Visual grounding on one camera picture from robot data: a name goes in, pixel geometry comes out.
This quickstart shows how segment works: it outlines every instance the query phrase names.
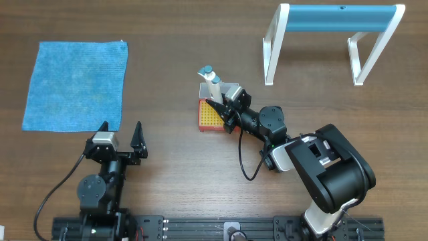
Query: wooden tabletop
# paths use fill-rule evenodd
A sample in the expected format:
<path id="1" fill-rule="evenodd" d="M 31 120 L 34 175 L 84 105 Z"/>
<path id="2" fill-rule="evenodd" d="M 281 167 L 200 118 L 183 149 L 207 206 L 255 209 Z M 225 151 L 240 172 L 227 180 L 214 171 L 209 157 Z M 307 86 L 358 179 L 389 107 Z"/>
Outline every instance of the wooden tabletop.
<path id="1" fill-rule="evenodd" d="M 274 85 L 264 86 L 261 39 L 279 3 L 0 1 L 0 225 L 5 238 L 35 239 L 37 208 L 92 135 L 21 130 L 39 42 L 122 39 L 129 59 L 120 148 L 130 150 L 141 121 L 149 152 L 141 166 L 128 169 L 123 208 L 167 217 L 272 217 L 308 208 L 311 198 L 295 171 L 278 174 L 262 167 L 248 182 L 239 168 L 238 133 L 199 132 L 202 79 L 197 70 L 211 64 L 224 82 L 238 82 L 252 95 L 254 110 L 281 106 L 291 136 L 335 124 L 377 177 L 376 187 L 350 213 L 383 217 L 387 240 L 423 240 L 428 226 L 428 4 L 401 1 L 407 5 L 403 20 L 364 86 L 352 84 L 346 44 L 352 33 L 286 33 Z M 374 42 L 370 35 L 358 43 L 362 59 Z M 261 147 L 244 135 L 249 173 Z M 44 237 L 50 237 L 53 217 L 78 215 L 77 184 L 99 168 L 84 160 L 52 195 L 39 218 Z"/>

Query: black cable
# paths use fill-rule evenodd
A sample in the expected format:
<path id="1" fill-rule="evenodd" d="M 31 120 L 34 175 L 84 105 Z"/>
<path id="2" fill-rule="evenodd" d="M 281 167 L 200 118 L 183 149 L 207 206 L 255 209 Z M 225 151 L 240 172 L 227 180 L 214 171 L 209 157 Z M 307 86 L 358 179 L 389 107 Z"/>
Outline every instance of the black cable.
<path id="1" fill-rule="evenodd" d="M 352 157 L 352 159 L 355 161 L 355 163 L 358 165 L 358 168 L 360 169 L 360 172 L 361 172 L 361 175 L 362 175 L 362 180 L 364 181 L 364 190 L 363 190 L 363 193 L 362 193 L 362 195 L 360 197 L 358 197 L 358 201 L 357 202 L 354 202 L 353 204 L 349 204 L 349 205 L 345 206 L 342 209 L 342 212 L 340 213 L 340 215 L 338 216 L 338 218 L 334 222 L 334 224 L 337 224 L 343 218 L 343 215 L 345 214 L 345 212 L 349 208 L 352 208 L 352 207 L 357 206 L 358 204 L 361 204 L 362 201 L 365 199 L 367 191 L 368 191 L 368 180 L 367 180 L 367 176 L 366 176 L 366 174 L 364 172 L 364 169 L 362 168 L 362 165 L 361 165 L 360 161 L 355 157 L 354 153 L 352 153 L 349 149 L 345 148 L 340 143 L 337 143 L 336 141 L 333 141 L 332 139 L 329 139 L 329 138 L 324 137 L 324 136 L 319 135 L 319 134 L 310 133 L 310 134 L 306 134 L 306 135 L 302 135 L 301 136 L 301 138 L 304 138 L 304 137 L 317 137 L 319 139 L 323 139 L 325 141 L 328 141 L 328 142 L 332 143 L 333 145 L 336 145 L 336 146 L 344 149 L 345 151 L 347 151 L 349 153 L 349 155 Z"/>
<path id="2" fill-rule="evenodd" d="M 257 174 L 259 173 L 261 164 L 263 164 L 264 159 L 267 157 L 267 153 L 261 158 L 261 161 L 259 163 L 259 165 L 257 166 L 257 169 L 254 172 L 254 175 L 252 178 L 249 178 L 247 176 L 247 173 L 245 172 L 243 165 L 242 165 L 242 156 L 241 156 L 241 140 L 242 140 L 242 134 L 243 134 L 243 127 L 242 127 L 242 121 L 241 121 L 241 115 L 235 111 L 235 114 L 238 116 L 239 119 L 239 128 L 241 128 L 241 133 L 239 134 L 239 141 L 238 141 L 238 155 L 239 155 L 239 164 L 241 165 L 241 170 L 242 170 L 242 174 L 243 176 L 248 180 L 248 181 L 253 181 L 254 178 L 257 176 Z"/>
<path id="3" fill-rule="evenodd" d="M 37 213 L 34 216 L 34 223 L 33 223 L 33 228 L 34 228 L 34 232 L 35 235 L 42 241 L 48 241 L 46 239 L 44 239 L 39 231 L 37 230 L 37 219 L 39 218 L 39 214 L 41 209 L 44 207 L 44 205 L 46 204 L 46 201 L 49 199 L 49 197 L 54 193 L 54 191 L 56 191 L 56 189 L 58 189 L 63 183 L 65 183 L 67 181 L 67 179 L 73 174 L 73 172 L 76 170 L 76 168 L 78 167 L 78 165 L 80 164 L 80 162 L 82 161 L 84 157 L 84 154 L 82 154 L 80 156 L 80 158 L 78 159 L 78 161 L 76 162 L 76 164 L 74 164 L 74 167 L 72 168 L 72 170 L 66 175 L 66 177 L 64 179 L 62 179 L 62 181 L 60 181 L 45 197 L 45 199 L 42 201 L 42 203 L 40 204 L 40 207 L 37 211 Z"/>

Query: blue cloth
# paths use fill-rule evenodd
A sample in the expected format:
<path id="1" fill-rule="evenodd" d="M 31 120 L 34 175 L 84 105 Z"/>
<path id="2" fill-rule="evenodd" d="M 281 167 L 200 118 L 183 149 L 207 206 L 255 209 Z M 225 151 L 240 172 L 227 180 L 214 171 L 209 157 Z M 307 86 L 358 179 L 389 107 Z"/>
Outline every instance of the blue cloth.
<path id="1" fill-rule="evenodd" d="M 41 42 L 23 131 L 117 131 L 128 61 L 126 42 Z"/>

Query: white stand leg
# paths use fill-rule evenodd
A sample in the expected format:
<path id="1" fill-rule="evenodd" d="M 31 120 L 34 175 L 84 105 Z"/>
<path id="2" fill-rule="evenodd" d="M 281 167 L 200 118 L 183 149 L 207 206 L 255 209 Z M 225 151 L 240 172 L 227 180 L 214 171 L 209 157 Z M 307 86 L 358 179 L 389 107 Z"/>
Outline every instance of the white stand leg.
<path id="1" fill-rule="evenodd" d="M 397 10 L 395 11 L 393 18 L 389 22 L 387 29 L 379 34 L 372 52 L 370 53 L 370 56 L 368 57 L 366 64 L 362 67 L 362 69 L 360 65 L 360 58 L 358 56 L 357 41 L 364 37 L 367 33 L 356 33 L 354 36 L 348 39 L 350 67 L 352 70 L 352 79 L 354 80 L 354 85 L 360 86 L 364 83 L 368 73 L 372 70 L 376 60 L 379 58 L 380 54 L 400 23 L 406 7 L 402 4 L 395 6 Z"/>
<path id="2" fill-rule="evenodd" d="M 265 74 L 265 85 L 274 84 L 276 64 L 281 52 L 282 40 L 286 33 L 288 13 L 290 5 L 280 4 L 275 12 L 266 36 L 263 38 L 263 66 Z"/>

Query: blue bar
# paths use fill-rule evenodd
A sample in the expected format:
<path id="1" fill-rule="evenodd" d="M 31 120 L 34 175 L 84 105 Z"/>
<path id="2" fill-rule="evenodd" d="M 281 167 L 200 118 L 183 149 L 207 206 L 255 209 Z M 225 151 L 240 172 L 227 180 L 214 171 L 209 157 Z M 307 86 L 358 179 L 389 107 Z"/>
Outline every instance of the blue bar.
<path id="1" fill-rule="evenodd" d="M 396 10 L 394 5 L 290 5 L 286 31 L 382 32 Z"/>

